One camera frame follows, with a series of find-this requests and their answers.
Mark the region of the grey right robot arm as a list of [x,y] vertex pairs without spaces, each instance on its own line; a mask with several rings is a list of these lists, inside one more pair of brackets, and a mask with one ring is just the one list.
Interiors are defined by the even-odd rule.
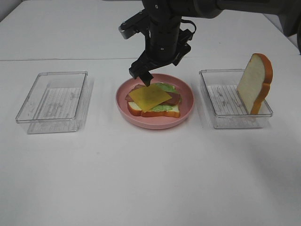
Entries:
[[297,35],[301,44],[301,2],[299,0],[144,0],[144,9],[119,27],[124,39],[136,33],[145,36],[145,50],[131,64],[129,73],[149,86],[150,71],[169,64],[178,65],[190,52],[187,43],[193,37],[190,30],[181,30],[183,17],[215,18],[223,10],[246,11],[277,15],[288,37]]

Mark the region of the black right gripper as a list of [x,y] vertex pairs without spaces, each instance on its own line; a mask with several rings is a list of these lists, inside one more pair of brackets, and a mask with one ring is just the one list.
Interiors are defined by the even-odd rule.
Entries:
[[190,20],[174,17],[167,23],[149,21],[149,37],[145,37],[145,50],[131,64],[130,75],[140,78],[146,87],[153,79],[151,70],[173,64],[177,66],[182,58],[191,51],[188,41],[192,40],[194,32],[180,29],[180,24],[194,23]]

